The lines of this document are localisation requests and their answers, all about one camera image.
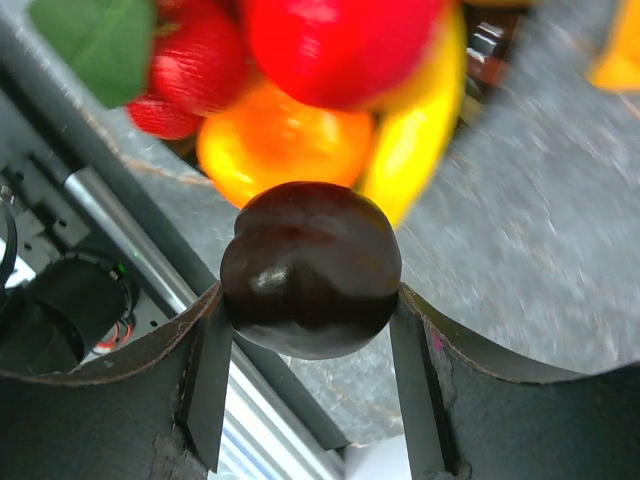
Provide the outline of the dark fake plum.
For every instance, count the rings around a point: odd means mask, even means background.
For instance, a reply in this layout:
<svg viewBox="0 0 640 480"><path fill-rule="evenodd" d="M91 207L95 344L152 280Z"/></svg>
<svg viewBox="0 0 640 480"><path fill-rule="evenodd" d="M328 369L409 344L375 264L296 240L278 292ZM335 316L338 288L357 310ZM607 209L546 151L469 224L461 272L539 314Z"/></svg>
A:
<svg viewBox="0 0 640 480"><path fill-rule="evenodd" d="M241 209L220 280L239 335L324 360L360 350L383 330L401 271L394 230L374 202L339 185L290 182Z"/></svg>

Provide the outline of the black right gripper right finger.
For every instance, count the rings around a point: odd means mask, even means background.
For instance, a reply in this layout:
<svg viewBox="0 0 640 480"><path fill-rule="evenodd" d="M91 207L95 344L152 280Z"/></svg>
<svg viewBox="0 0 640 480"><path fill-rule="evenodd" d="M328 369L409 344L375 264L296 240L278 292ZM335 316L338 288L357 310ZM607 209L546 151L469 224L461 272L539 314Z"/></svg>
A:
<svg viewBox="0 0 640 480"><path fill-rule="evenodd" d="M391 344L415 479L635 479L639 367L584 375L506 349L408 286Z"/></svg>

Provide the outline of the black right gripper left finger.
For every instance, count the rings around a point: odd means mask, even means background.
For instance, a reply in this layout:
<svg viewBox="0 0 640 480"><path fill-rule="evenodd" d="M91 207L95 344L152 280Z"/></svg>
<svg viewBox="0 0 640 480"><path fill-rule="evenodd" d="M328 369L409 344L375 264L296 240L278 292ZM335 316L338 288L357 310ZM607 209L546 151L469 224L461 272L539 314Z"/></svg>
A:
<svg viewBox="0 0 640 480"><path fill-rule="evenodd" d="M233 332L215 284L69 374L1 373L4 479L204 479L218 466Z"/></svg>

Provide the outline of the yellow fake banana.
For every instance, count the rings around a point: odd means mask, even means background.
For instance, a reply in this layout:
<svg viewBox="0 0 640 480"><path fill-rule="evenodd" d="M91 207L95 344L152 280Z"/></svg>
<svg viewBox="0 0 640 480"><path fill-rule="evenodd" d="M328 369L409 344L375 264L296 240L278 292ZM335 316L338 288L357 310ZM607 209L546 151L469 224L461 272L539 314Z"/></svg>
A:
<svg viewBox="0 0 640 480"><path fill-rule="evenodd" d="M428 187L453 137L466 83L466 28L459 3L444 13L432 53L380 104L381 122L359 192L399 227Z"/></svg>

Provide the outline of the fake orange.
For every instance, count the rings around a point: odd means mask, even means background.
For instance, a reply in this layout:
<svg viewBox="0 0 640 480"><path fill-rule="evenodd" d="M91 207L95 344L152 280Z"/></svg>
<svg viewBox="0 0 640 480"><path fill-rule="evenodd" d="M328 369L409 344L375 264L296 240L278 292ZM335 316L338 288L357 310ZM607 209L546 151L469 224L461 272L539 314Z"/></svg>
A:
<svg viewBox="0 0 640 480"><path fill-rule="evenodd" d="M196 155L219 193L242 208L287 182L354 185L369 160L374 129L367 111L311 107L261 80L204 121Z"/></svg>

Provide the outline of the red fake fruit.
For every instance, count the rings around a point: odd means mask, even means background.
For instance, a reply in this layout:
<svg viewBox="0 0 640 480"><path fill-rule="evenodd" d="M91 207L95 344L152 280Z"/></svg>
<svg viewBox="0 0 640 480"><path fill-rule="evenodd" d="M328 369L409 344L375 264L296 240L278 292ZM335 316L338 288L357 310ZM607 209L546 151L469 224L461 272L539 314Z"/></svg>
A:
<svg viewBox="0 0 640 480"><path fill-rule="evenodd" d="M429 51L445 1L249 1L243 20L262 73L314 107L360 107Z"/></svg>

